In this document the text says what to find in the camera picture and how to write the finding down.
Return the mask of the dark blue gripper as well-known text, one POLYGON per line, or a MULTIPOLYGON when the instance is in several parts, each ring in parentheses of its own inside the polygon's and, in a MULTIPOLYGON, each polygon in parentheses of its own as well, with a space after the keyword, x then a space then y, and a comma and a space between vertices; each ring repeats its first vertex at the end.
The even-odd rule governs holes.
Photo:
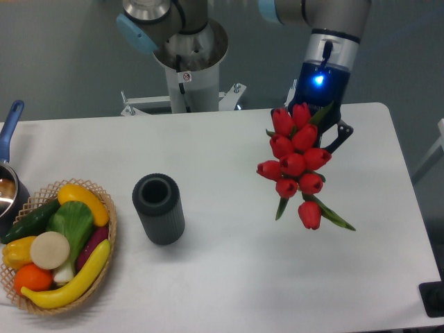
POLYGON ((332 103, 330 111, 319 123, 321 135, 336 125, 337 136, 323 149, 333 154, 354 132, 354 128, 341 119, 341 104, 345 94, 350 72, 331 66, 304 62, 296 83, 296 91, 289 103, 289 111, 294 105, 306 103, 312 115, 332 103))

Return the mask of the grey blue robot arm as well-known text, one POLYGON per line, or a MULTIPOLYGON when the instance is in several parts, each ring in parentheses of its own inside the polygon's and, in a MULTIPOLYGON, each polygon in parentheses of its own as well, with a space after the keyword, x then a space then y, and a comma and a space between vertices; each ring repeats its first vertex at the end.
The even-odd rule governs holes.
MULTIPOLYGON (((210 19, 206 1, 124 1, 116 19, 126 41, 140 53, 153 54, 164 67, 171 109, 175 113, 221 109, 219 65, 228 36, 210 19)), ((296 88, 287 108, 306 103, 312 114, 328 113, 319 133, 338 128, 327 147, 334 152, 353 129, 340 107, 370 11, 369 1, 260 1, 262 17, 276 24, 305 22, 311 28, 296 88)))

